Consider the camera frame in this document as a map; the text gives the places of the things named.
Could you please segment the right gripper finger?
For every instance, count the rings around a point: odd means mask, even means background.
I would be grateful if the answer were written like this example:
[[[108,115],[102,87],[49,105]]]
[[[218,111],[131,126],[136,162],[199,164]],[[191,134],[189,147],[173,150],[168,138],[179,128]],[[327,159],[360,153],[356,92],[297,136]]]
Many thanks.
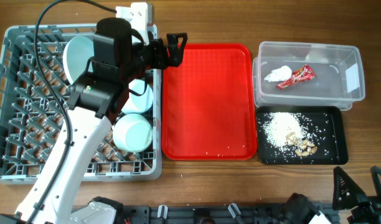
[[[332,200],[333,210],[347,210],[367,202],[365,192],[339,166],[333,170],[334,193]]]
[[[377,196],[381,197],[381,168],[377,166],[373,166],[370,168],[370,173],[372,176],[372,181],[374,184],[374,188]]]

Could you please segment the light blue round plate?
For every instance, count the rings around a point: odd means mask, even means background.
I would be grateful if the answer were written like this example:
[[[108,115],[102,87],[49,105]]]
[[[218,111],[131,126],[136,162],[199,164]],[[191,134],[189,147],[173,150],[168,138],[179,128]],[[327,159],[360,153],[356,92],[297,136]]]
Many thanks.
[[[69,84],[85,71],[88,59],[94,56],[93,42],[84,36],[72,38],[63,51],[63,69]]]

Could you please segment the light blue bowl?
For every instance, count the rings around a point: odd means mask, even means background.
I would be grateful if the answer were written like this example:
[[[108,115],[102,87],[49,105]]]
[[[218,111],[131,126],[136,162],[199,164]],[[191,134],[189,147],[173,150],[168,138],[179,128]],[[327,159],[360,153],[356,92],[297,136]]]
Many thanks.
[[[140,96],[129,93],[129,98],[125,105],[122,107],[121,111],[124,114],[137,113],[141,114],[149,110],[153,105],[153,90],[144,81],[140,79],[135,79],[129,84],[130,90]]]

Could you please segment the rice and peanut leftovers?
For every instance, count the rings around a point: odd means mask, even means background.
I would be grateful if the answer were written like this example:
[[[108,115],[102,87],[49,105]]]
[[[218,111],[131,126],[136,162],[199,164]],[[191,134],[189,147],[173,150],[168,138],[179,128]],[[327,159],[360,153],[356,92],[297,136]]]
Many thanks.
[[[318,154],[318,150],[328,140],[329,119],[323,115],[313,120],[311,115],[302,113],[273,112],[257,116],[261,151],[275,159],[304,159]]]

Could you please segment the mint green bowl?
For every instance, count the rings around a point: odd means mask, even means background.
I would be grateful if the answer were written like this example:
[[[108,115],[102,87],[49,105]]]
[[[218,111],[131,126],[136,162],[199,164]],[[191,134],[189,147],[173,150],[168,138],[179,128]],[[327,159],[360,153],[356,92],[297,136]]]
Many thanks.
[[[153,129],[144,116],[127,114],[114,125],[113,141],[120,150],[142,152],[153,141]]]

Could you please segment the white tissue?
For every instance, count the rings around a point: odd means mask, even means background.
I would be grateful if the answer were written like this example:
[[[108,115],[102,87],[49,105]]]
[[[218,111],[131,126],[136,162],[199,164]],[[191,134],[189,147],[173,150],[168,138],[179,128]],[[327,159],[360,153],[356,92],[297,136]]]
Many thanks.
[[[272,70],[265,78],[264,81],[268,82],[283,82],[290,79],[293,71],[289,66],[284,65],[280,68]]]

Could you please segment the red snack wrapper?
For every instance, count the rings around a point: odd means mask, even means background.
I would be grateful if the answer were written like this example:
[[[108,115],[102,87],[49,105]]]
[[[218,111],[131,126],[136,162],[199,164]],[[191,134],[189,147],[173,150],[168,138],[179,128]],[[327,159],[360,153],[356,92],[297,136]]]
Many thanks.
[[[294,85],[295,83],[305,82],[308,80],[312,80],[316,77],[315,72],[309,65],[304,65],[303,67],[297,69],[292,73],[290,78],[282,83],[277,84],[277,89],[283,90],[286,87]]]

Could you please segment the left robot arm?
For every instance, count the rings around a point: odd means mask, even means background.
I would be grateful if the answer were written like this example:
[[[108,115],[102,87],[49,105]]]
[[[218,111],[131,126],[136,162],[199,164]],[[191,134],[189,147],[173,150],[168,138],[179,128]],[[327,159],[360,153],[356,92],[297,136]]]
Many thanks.
[[[91,158],[131,94],[130,82],[150,68],[164,70],[182,63],[187,34],[168,33],[146,42],[131,19],[108,17],[96,25],[94,54],[59,103],[63,127],[32,190],[14,214],[0,223],[129,223],[123,205],[94,198],[73,211],[75,196]]]

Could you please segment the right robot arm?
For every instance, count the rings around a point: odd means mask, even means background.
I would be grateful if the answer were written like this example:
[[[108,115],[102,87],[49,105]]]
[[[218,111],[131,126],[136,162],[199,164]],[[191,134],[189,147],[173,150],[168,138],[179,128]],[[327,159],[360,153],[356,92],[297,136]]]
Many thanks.
[[[339,166],[333,170],[334,192],[332,209],[350,210],[349,223],[381,224],[381,168],[370,168],[375,196],[368,196]],[[280,223],[330,223],[322,211],[304,195],[293,193],[278,216]]]

